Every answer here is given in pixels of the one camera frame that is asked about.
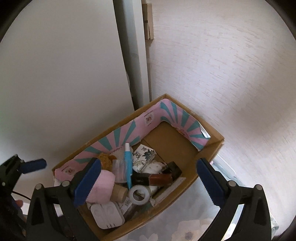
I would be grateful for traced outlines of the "person's left hand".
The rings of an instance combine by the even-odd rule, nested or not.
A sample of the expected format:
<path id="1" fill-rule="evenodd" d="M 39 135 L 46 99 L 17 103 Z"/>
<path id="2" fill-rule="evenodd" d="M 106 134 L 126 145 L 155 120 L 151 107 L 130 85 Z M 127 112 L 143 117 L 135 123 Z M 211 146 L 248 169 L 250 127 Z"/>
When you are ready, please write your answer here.
<path id="1" fill-rule="evenodd" d="M 16 205 L 21 208 L 23 206 L 23 201 L 22 200 L 16 200 L 15 201 Z"/>

